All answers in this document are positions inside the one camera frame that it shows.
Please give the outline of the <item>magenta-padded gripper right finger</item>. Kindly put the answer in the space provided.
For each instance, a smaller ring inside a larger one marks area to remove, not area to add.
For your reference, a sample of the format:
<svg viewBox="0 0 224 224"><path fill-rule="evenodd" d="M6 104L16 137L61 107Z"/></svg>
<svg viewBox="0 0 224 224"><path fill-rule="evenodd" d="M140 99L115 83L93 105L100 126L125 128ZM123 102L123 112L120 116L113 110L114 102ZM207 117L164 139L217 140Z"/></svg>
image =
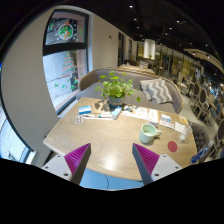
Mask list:
<svg viewBox="0 0 224 224"><path fill-rule="evenodd" d="M167 154L158 155L136 143L133 144L132 154L145 185L182 169Z"/></svg>

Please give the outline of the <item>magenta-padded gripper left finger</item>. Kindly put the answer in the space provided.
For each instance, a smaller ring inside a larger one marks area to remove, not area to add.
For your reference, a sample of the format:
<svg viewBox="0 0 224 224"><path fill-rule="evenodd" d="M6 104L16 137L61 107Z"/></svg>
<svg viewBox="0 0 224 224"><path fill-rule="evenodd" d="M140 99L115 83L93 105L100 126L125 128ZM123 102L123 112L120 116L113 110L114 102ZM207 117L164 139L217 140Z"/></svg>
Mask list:
<svg viewBox="0 0 224 224"><path fill-rule="evenodd" d="M91 144L85 144L66 155L57 154L42 169L79 185L91 155Z"/></svg>

